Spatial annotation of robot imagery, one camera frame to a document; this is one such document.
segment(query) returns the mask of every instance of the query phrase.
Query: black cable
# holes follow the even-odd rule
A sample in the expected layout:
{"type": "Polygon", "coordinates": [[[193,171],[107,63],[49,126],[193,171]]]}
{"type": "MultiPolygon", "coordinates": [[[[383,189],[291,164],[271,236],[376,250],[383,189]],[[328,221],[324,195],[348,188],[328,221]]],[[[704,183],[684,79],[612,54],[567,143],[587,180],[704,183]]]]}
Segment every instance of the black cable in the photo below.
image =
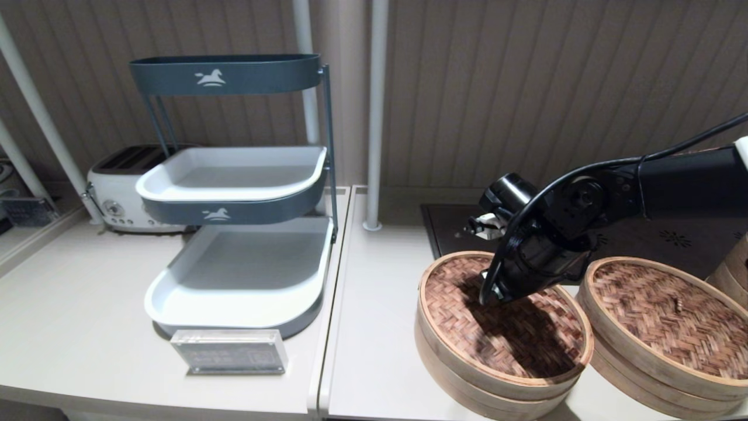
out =
{"type": "Polygon", "coordinates": [[[713,136],[716,136],[724,132],[725,130],[732,129],[735,126],[744,123],[745,121],[748,121],[748,112],[745,112],[731,120],[725,121],[724,123],[718,124],[717,126],[712,127],[711,129],[706,130],[705,132],[702,132],[692,137],[691,139],[688,139],[685,142],[678,143],[677,145],[672,146],[671,148],[667,148],[662,151],[655,152],[653,154],[642,155],[641,157],[622,158],[618,160],[608,160],[608,161],[603,161],[601,163],[589,164],[589,165],[571,170],[570,172],[567,172],[566,174],[552,181],[545,188],[543,188],[543,190],[540,190],[540,192],[538,192],[538,194],[536,194],[524,206],[524,208],[522,208],[519,212],[517,212],[514,215],[514,217],[509,221],[509,225],[506,227],[504,236],[501,238],[499,242],[499,246],[496,250],[494,258],[493,260],[491,260],[491,266],[488,268],[488,273],[486,274],[485,282],[483,283],[483,288],[481,288],[481,292],[480,292],[480,297],[479,297],[480,303],[485,304],[488,302],[488,297],[490,295],[491,288],[493,288],[494,279],[496,279],[496,275],[497,275],[496,272],[500,266],[501,261],[506,257],[506,252],[509,249],[509,247],[507,246],[509,245],[510,240],[514,237],[517,231],[517,228],[520,226],[522,221],[525,218],[527,218],[527,215],[530,214],[530,212],[538,204],[538,202],[540,202],[543,199],[543,197],[545,197],[545,195],[547,195],[551,190],[555,189],[560,184],[563,184],[570,179],[576,178],[578,175],[581,175],[588,171],[592,171],[594,169],[604,169],[604,168],[611,168],[611,167],[623,166],[623,165],[634,164],[634,163],[644,163],[644,161],[656,160],[662,157],[667,157],[672,154],[677,154],[678,152],[688,149],[691,146],[694,146],[700,142],[703,142],[706,139],[709,139],[713,136]]]}

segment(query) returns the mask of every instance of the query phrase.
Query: electronic device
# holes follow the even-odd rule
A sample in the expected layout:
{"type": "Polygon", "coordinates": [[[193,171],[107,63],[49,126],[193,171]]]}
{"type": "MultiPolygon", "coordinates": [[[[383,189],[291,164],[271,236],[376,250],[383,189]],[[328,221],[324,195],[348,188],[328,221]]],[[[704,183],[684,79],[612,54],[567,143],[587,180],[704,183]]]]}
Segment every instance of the electronic device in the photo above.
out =
{"type": "Polygon", "coordinates": [[[109,227],[115,231],[140,233],[183,232],[187,229],[185,225],[164,224],[152,218],[135,191],[138,179],[165,160],[161,145],[136,145],[106,157],[88,171],[87,193],[109,227]]]}
{"type": "Polygon", "coordinates": [[[479,200],[488,213],[465,227],[500,239],[482,272],[480,302],[508,303],[581,278],[595,229],[624,218],[748,215],[748,136],[677,154],[745,121],[748,113],[663,151],[580,167],[542,190],[515,173],[495,181],[479,200]]]}

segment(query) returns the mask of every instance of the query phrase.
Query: shelf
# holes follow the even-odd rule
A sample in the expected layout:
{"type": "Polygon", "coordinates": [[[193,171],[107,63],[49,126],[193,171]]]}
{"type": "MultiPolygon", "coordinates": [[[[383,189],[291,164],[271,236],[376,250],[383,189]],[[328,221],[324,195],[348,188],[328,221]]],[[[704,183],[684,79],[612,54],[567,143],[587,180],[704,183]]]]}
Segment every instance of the shelf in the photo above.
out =
{"type": "Polygon", "coordinates": [[[319,54],[152,57],[130,62],[146,95],[259,95],[301,91],[322,80],[319,54]]]}
{"type": "Polygon", "coordinates": [[[322,197],[327,148],[192,148],[137,182],[147,212],[184,225],[269,224],[307,213],[322,197]]]}
{"type": "Polygon", "coordinates": [[[178,329],[279,329],[286,338],[322,305],[333,225],[327,217],[203,227],[148,288],[148,315],[178,329]]]}

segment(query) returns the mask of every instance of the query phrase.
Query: bamboo steamer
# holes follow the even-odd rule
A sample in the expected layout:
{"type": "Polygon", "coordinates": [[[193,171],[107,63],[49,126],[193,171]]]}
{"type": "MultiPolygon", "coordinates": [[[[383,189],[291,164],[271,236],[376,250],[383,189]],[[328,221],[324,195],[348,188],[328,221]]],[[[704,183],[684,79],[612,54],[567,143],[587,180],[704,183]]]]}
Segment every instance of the bamboo steamer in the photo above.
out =
{"type": "Polygon", "coordinates": [[[743,289],[743,287],[733,277],[732,272],[727,268],[725,262],[717,267],[717,270],[709,276],[707,282],[735,300],[735,302],[740,304],[744,309],[748,309],[748,291],[743,289]]]}
{"type": "Polygon", "coordinates": [[[592,366],[643,404],[700,420],[748,396],[748,312],[711,285],[665,264],[604,258],[577,300],[601,344],[592,366]]]}
{"type": "Polygon", "coordinates": [[[723,263],[743,291],[748,291],[748,234],[727,253],[723,263]]]}
{"type": "Polygon", "coordinates": [[[426,270],[416,343],[429,373],[457,402],[487,417],[534,420],[565,398],[592,359],[592,328],[561,287],[479,305],[480,272],[492,257],[457,252],[426,270]]]}

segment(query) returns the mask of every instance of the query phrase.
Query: white tray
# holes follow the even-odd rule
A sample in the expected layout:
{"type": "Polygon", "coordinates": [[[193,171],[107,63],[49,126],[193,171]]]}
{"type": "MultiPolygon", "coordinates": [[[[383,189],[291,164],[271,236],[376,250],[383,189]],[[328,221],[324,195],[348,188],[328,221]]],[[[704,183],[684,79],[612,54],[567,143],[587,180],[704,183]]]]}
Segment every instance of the white tray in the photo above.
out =
{"type": "Polygon", "coordinates": [[[178,329],[279,329],[311,323],[322,302],[332,221],[203,227],[148,288],[145,309],[178,329]]]}
{"type": "Polygon", "coordinates": [[[141,177],[135,189],[155,202],[256,202],[311,187],[327,148],[190,148],[141,177]]]}

